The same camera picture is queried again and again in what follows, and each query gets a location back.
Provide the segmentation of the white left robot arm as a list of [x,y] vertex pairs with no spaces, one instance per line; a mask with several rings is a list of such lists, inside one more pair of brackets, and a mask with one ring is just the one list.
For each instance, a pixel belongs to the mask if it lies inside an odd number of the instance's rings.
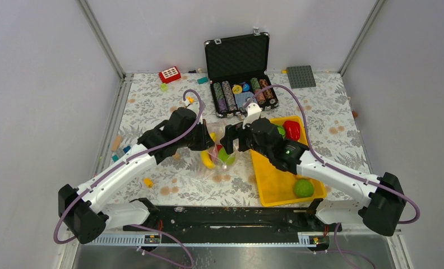
[[159,165],[180,148],[203,151],[214,145],[205,120],[203,107],[180,107],[154,128],[138,138],[136,144],[102,173],[78,187],[64,185],[57,194],[59,221],[54,241],[66,244],[78,240],[87,244],[104,230],[139,224],[152,230],[158,224],[157,213],[143,202],[111,205],[109,200],[138,174]]

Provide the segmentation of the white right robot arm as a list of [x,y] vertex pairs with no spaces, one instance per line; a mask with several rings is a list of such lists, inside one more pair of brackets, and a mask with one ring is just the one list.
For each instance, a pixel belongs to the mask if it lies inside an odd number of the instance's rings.
[[338,163],[329,163],[306,143],[284,138],[277,125],[266,118],[250,124],[242,122],[225,127],[220,142],[226,152],[253,150],[266,157],[278,170],[309,177],[349,195],[360,205],[357,215],[370,230],[392,236],[406,205],[397,176],[365,174]]

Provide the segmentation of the red toy pepper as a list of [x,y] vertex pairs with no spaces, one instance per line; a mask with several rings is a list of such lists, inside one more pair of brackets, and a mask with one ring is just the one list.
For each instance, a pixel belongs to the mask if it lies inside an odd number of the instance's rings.
[[298,141],[301,137],[300,124],[293,120],[286,120],[283,123],[285,130],[285,138],[293,141]]

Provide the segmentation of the clear zip top bag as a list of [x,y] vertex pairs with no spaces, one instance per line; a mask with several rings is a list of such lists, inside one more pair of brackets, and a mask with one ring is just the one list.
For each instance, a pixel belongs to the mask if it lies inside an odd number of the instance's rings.
[[214,169],[208,169],[207,167],[204,166],[200,157],[201,151],[196,151],[191,153],[192,164],[195,166],[195,173],[198,176],[202,176],[205,179],[213,180],[216,183],[229,181],[230,180],[229,173],[235,168],[235,165],[238,163],[240,159],[240,153],[236,149],[236,146],[238,145],[237,143],[234,143],[234,152],[233,152],[236,155],[236,161],[232,165],[229,166],[224,165],[218,159],[218,153],[216,152],[216,145],[217,144],[221,145],[220,139],[224,136],[224,130],[227,124],[228,123],[225,120],[220,120],[215,123],[207,124],[209,134],[212,132],[216,133],[215,146],[212,148],[210,152],[211,159],[215,164]]

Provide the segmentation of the green striped toy watermelon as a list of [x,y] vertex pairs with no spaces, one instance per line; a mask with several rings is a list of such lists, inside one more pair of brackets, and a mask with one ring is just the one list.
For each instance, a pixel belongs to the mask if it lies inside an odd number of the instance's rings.
[[278,133],[282,136],[282,138],[285,139],[286,138],[286,131],[285,131],[284,127],[277,125],[277,130],[278,130]]

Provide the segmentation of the yellow toy banana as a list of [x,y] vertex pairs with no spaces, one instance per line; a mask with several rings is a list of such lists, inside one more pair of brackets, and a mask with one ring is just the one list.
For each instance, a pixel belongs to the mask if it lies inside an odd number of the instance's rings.
[[208,169],[214,169],[215,164],[213,163],[213,161],[211,159],[210,152],[211,152],[212,148],[215,146],[216,133],[215,132],[210,133],[210,137],[213,141],[213,145],[211,147],[209,147],[208,150],[201,151],[200,157],[201,157],[202,163],[204,164],[205,167],[207,167]]

